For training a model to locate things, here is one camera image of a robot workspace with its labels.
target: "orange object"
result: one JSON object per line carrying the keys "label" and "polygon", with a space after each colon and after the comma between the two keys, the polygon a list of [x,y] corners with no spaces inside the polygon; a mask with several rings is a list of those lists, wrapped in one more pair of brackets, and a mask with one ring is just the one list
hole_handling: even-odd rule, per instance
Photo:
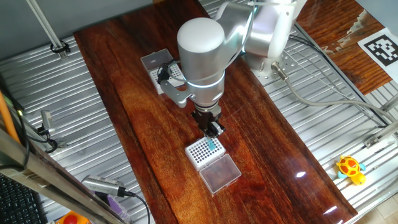
{"label": "orange object", "polygon": [[8,110],[6,101],[4,100],[1,91],[0,91],[0,113],[2,115],[4,123],[6,124],[8,134],[20,144],[21,142],[19,141],[17,131],[15,130],[14,123],[12,122],[10,111]]}
{"label": "orange object", "polygon": [[91,224],[89,219],[77,214],[74,211],[68,212],[56,224]]}

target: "gray cable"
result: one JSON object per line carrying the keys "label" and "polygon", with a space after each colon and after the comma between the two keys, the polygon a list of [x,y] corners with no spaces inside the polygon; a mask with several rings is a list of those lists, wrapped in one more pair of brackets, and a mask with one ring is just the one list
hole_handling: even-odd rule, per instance
{"label": "gray cable", "polygon": [[289,89],[291,90],[291,92],[293,93],[293,95],[295,95],[299,101],[301,101],[302,103],[305,103],[307,105],[310,106],[330,106],[330,105],[340,105],[340,104],[352,104],[352,105],[359,105],[359,106],[365,106],[367,108],[370,109],[374,109],[375,111],[379,112],[381,115],[385,116],[386,118],[388,118],[391,122],[394,122],[395,119],[389,115],[388,113],[386,113],[385,111],[383,111],[382,109],[370,105],[369,103],[365,103],[365,102],[361,102],[361,101],[356,101],[356,100],[339,100],[339,101],[330,101],[330,102],[312,102],[312,101],[308,101],[304,98],[302,98],[293,88],[292,84],[290,83],[289,79],[285,80],[286,85],[289,87]]}

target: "cable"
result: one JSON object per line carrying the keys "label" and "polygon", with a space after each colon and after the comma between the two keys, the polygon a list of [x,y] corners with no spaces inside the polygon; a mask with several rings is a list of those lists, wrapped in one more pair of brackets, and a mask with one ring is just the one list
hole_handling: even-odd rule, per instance
{"label": "cable", "polygon": [[144,201],[144,199],[142,199],[141,197],[139,197],[138,195],[136,195],[135,193],[132,193],[132,192],[128,192],[128,191],[125,191],[124,192],[124,195],[126,195],[126,196],[129,196],[129,197],[136,197],[136,198],[138,198],[144,205],[145,205],[145,207],[146,207],[146,209],[147,209],[147,214],[148,214],[148,224],[150,223],[150,214],[149,214],[149,208],[148,208],[148,204]]}
{"label": "cable", "polygon": [[0,166],[0,170],[5,170],[5,169],[14,169],[14,170],[16,170],[18,172],[24,171],[23,167],[17,166],[17,165],[3,165],[3,166]]}
{"label": "cable", "polygon": [[27,165],[27,162],[29,161],[29,153],[30,153],[30,150],[29,150],[29,138],[27,137],[27,133],[26,133],[26,127],[25,127],[25,124],[24,124],[24,119],[22,118],[22,111],[17,111],[17,114],[18,114],[18,118],[19,118],[19,122],[21,123],[21,128],[22,128],[22,135],[23,135],[23,137],[24,137],[24,142],[25,142],[25,148],[26,148],[26,156],[25,156],[25,161],[24,161],[24,169],[26,169],[26,165]]}
{"label": "cable", "polygon": [[58,148],[58,143],[53,139],[49,139],[49,144],[52,146],[52,149],[44,151],[47,154],[50,154],[51,152],[57,150],[57,148]]}
{"label": "cable", "polygon": [[298,98],[299,101],[301,101],[302,103],[305,103],[307,105],[310,106],[330,106],[330,105],[340,105],[340,104],[352,104],[352,105],[360,105],[360,106],[365,106],[367,108],[371,108],[374,109],[375,111],[379,112],[380,114],[382,114],[383,116],[385,116],[386,118],[388,118],[391,122],[394,122],[395,119],[387,114],[385,111],[381,110],[380,108],[370,105],[368,103],[364,103],[361,101],[356,101],[356,100],[338,100],[338,101],[330,101],[330,102],[312,102],[312,101],[308,101],[304,98],[302,98],[293,88],[292,84],[290,83],[289,79],[285,80],[286,85],[288,86],[288,88],[291,90],[291,92]]}
{"label": "cable", "polygon": [[21,143],[15,129],[14,123],[12,122],[10,111],[8,110],[6,101],[0,91],[0,113],[2,114],[2,118],[4,120],[4,124],[6,125],[8,134],[19,144]]}
{"label": "cable", "polygon": [[[324,55],[324,53],[323,53],[317,46],[315,46],[313,43],[308,42],[307,40],[305,40],[305,39],[303,39],[303,38],[301,38],[301,37],[298,37],[298,36],[294,36],[294,35],[290,35],[289,38],[294,39],[294,40],[296,40],[295,38],[300,39],[300,40],[296,40],[296,41],[298,41],[298,42],[300,42],[300,43],[303,43],[303,44],[305,44],[305,45],[307,45],[307,46],[313,48],[314,50],[316,50],[317,52],[319,52],[319,54],[320,54],[327,62],[330,63],[329,59]],[[319,71],[329,80],[329,82],[330,82],[337,90],[335,90],[335,89],[334,89],[333,87],[331,87],[329,84],[325,83],[321,78],[318,78],[317,76],[315,76],[312,72],[308,71],[301,63],[299,63],[296,59],[294,59],[293,56],[291,56],[287,51],[284,50],[284,52],[285,52],[295,63],[297,63],[297,65],[299,65],[299,66],[302,67],[306,72],[308,72],[312,77],[318,79],[318,80],[321,81],[323,84],[325,84],[326,86],[328,86],[331,90],[333,90],[333,91],[335,91],[336,93],[342,95],[342,96],[345,97],[346,99],[351,100],[347,95],[345,95],[344,93],[340,92],[341,90],[340,90],[340,89],[339,89],[339,88],[338,88],[338,87],[337,87],[337,86],[336,86],[336,85],[335,85],[335,84],[322,72],[321,69],[318,68]],[[369,114],[365,108],[363,108],[363,107],[361,107],[361,106],[359,106],[359,105],[357,105],[357,106],[358,106],[360,109],[362,109],[362,112],[365,113],[366,115],[368,115],[370,119],[372,119],[373,121],[375,121],[376,123],[378,123],[378,121],[375,120],[375,119],[373,118],[373,115]]]}
{"label": "cable", "polygon": [[33,138],[33,137],[31,137],[31,136],[27,136],[30,140],[32,140],[32,141],[36,141],[36,142],[40,142],[40,143],[48,143],[50,140],[49,139],[47,139],[46,141],[44,141],[44,140],[39,140],[39,139],[36,139],[36,138]]}

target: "small plastic container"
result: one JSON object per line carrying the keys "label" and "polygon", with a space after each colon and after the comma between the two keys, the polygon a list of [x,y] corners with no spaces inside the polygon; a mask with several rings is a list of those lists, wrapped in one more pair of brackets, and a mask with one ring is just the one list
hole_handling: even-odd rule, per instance
{"label": "small plastic container", "polygon": [[[170,55],[170,52],[167,49],[160,50],[156,53],[152,53],[141,58],[141,62],[147,70],[147,73],[150,76],[150,79],[152,80],[152,83],[154,84],[159,95],[163,93],[162,88],[157,83],[158,72],[160,73],[162,71],[162,68],[159,67],[163,63],[169,63],[172,59],[173,57]],[[182,72],[176,63],[171,65],[169,68],[173,77],[179,78],[181,80],[184,79]],[[184,82],[173,79],[172,77],[169,78],[169,82],[174,87],[182,86],[184,84]]]}
{"label": "small plastic container", "polygon": [[185,153],[212,194],[242,175],[217,138],[204,137],[186,147]]}

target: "clear plastic box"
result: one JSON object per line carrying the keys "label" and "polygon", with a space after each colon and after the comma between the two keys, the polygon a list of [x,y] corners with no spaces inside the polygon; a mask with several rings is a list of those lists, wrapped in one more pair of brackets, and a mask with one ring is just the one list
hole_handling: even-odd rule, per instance
{"label": "clear plastic box", "polygon": [[228,186],[242,175],[228,154],[200,170],[199,174],[212,194]]}

